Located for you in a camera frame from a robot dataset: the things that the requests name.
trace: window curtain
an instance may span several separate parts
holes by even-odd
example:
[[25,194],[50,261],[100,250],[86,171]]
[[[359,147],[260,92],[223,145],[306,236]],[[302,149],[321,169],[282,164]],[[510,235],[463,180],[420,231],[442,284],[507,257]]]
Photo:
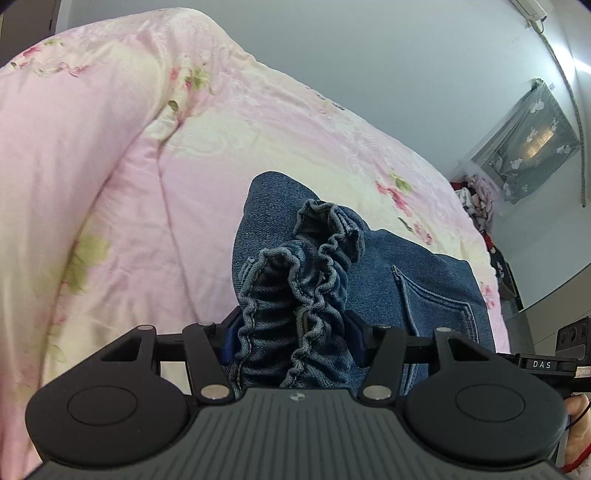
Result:
[[536,191],[580,150],[570,122],[543,80],[537,79],[509,121],[472,158],[516,203]]

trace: pink floral comforter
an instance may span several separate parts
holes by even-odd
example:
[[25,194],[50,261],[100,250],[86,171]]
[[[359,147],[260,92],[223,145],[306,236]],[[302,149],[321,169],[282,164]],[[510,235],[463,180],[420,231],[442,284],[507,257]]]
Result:
[[138,324],[232,310],[233,239],[267,170],[468,260],[508,351],[484,241],[426,160],[197,11],[88,25],[0,70],[2,479],[39,462],[24,410],[41,384]]

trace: jeans back pocket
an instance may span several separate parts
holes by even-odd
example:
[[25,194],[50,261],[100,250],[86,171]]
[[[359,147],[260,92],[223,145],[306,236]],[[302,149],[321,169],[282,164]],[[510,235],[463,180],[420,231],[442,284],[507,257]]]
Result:
[[[398,285],[407,331],[412,335],[431,337],[438,327],[449,327],[474,342],[479,342],[476,320],[470,303],[445,295],[445,283],[436,293],[420,286],[405,275],[396,265],[392,274]],[[405,367],[401,394],[407,395],[416,383],[428,376],[428,365],[414,364]]]

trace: air conditioner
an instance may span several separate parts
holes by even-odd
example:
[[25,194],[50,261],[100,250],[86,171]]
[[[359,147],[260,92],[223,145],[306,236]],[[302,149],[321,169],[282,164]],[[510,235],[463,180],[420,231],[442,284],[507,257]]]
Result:
[[511,2],[527,20],[538,21],[546,17],[546,10],[537,0],[511,0]]

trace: white cord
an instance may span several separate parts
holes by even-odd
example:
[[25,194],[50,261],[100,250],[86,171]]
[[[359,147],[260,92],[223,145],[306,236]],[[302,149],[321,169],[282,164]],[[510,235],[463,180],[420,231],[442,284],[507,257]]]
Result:
[[540,38],[542,39],[542,41],[544,42],[544,44],[546,45],[546,47],[548,48],[550,53],[552,54],[552,58],[554,59],[554,62],[556,64],[556,66],[558,67],[560,74],[562,75],[562,79],[564,80],[564,84],[566,85],[566,88],[569,91],[570,100],[573,102],[574,116],[577,119],[577,124],[579,126],[579,140],[581,142],[581,204],[583,205],[583,207],[586,207],[587,206],[587,175],[586,175],[586,167],[585,167],[585,141],[584,141],[584,133],[583,133],[583,122],[581,121],[581,115],[579,113],[579,106],[577,105],[577,100],[574,97],[573,88],[570,86],[570,82],[566,76],[566,73],[564,72],[562,65],[558,61],[558,57],[556,56],[556,52],[552,48],[552,45],[550,45],[548,38],[544,35],[543,22],[542,22],[542,29],[540,29],[538,24],[533,20],[530,20],[530,24],[534,28],[536,33],[540,36]]

